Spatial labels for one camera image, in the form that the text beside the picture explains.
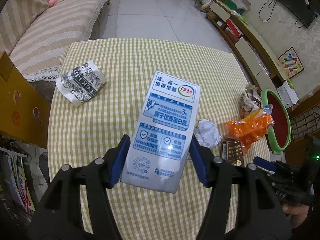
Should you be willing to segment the person right hand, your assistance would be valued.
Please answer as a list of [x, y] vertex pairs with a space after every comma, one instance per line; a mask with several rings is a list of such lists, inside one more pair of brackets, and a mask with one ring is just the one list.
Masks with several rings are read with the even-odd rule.
[[307, 218], [309, 212], [309, 206], [303, 204], [291, 206], [289, 204], [284, 203], [281, 206], [281, 208], [285, 214], [291, 216], [289, 223], [292, 228], [300, 226], [300, 224], [302, 224], [304, 220]]

